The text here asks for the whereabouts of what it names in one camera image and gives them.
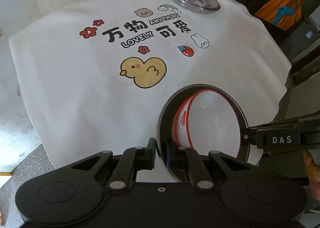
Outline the person's right hand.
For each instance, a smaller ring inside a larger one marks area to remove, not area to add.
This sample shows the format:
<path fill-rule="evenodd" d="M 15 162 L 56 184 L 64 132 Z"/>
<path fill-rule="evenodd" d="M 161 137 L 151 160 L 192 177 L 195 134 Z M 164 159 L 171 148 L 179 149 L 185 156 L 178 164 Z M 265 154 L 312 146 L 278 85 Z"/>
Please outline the person's right hand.
<path fill-rule="evenodd" d="M 314 161 L 311 153 L 308 150 L 303 151 L 303 158 L 304 158 L 304 163 L 305 163 L 305 171 L 306 175 L 309 179 L 309 184 L 310 184 L 310 190 L 312 196 L 320 200 L 320 170 L 319 166 L 317 166 Z"/>

